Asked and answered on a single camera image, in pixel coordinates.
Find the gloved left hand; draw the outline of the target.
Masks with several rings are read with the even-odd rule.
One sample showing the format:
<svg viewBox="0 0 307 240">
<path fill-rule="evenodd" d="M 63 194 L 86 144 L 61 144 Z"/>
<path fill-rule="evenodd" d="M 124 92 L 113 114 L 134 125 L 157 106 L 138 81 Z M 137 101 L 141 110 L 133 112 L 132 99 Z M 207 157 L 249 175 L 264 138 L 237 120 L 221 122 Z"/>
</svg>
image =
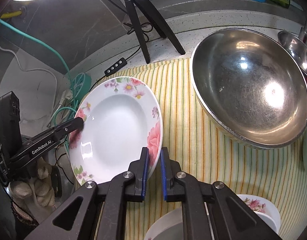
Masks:
<svg viewBox="0 0 307 240">
<path fill-rule="evenodd" d="M 17 205 L 28 209 L 28 203 L 38 207 L 52 207 L 55 204 L 55 193 L 51 185 L 52 167 L 43 158 L 37 161 L 36 176 L 30 179 L 12 181 L 8 189 Z"/>
</svg>

